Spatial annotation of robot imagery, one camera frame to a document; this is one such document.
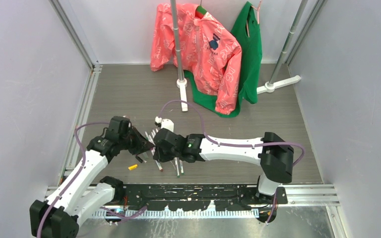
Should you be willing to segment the brown cap marker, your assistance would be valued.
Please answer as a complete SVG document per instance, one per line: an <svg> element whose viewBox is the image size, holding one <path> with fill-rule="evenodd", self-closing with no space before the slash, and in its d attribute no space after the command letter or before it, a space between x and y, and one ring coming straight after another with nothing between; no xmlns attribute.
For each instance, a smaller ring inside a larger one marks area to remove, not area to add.
<svg viewBox="0 0 381 238"><path fill-rule="evenodd" d="M157 165L159 171L163 172L163 167L161 166L161 163L158 161L155 161L155 162L156 162L156 165Z"/></svg>

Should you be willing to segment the black pen cap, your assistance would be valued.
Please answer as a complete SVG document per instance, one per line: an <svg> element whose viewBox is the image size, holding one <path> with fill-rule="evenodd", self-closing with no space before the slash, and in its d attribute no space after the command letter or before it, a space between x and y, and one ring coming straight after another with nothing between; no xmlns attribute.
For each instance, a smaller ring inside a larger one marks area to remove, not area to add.
<svg viewBox="0 0 381 238"><path fill-rule="evenodd" d="M144 162L139 156L135 156L135 158L136 158L140 163L143 163L143 162Z"/></svg>

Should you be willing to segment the yellow pen cap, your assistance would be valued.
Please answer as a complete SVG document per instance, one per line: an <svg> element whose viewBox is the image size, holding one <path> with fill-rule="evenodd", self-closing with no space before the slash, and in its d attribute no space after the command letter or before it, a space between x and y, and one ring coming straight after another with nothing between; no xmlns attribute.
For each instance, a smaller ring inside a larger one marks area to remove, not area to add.
<svg viewBox="0 0 381 238"><path fill-rule="evenodd" d="M130 171L132 171L132 170L136 169L137 167L138 167L138 164L135 164L135 165L129 166L128 169Z"/></svg>

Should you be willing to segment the magenta cap marker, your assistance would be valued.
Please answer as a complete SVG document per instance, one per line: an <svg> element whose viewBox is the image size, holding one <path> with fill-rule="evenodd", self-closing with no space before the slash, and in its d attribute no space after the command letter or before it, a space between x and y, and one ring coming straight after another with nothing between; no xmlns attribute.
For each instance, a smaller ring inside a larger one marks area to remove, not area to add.
<svg viewBox="0 0 381 238"><path fill-rule="evenodd" d="M182 160L179 160L179 168L180 168L180 173L183 175L184 174L184 166Z"/></svg>

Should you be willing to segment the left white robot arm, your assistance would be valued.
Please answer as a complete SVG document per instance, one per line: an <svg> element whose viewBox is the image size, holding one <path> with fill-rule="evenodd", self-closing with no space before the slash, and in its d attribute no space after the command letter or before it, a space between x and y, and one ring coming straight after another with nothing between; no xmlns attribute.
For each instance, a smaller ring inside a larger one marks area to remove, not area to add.
<svg viewBox="0 0 381 238"><path fill-rule="evenodd" d="M77 134L81 128L74 131L82 153L80 162L50 196L35 200L29 208L31 234L36 238L75 238L85 220L103 205L122 203L126 190L117 178L106 176L91 192L86 190L121 151L138 156L154 148L126 117L112 117L102 134L91 139L87 147Z"/></svg>

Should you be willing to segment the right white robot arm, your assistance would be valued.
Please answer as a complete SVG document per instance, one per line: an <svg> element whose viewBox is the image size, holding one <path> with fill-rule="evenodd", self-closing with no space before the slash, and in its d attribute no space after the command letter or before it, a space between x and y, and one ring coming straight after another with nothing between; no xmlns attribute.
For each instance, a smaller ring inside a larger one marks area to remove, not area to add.
<svg viewBox="0 0 381 238"><path fill-rule="evenodd" d="M256 189L256 199L263 204L275 197L280 184L293 180L293 147L273 132L253 139L224 139L204 134L186 137L163 128L154 138L153 158L160 162L180 159L187 163L230 160L246 162L262 168Z"/></svg>

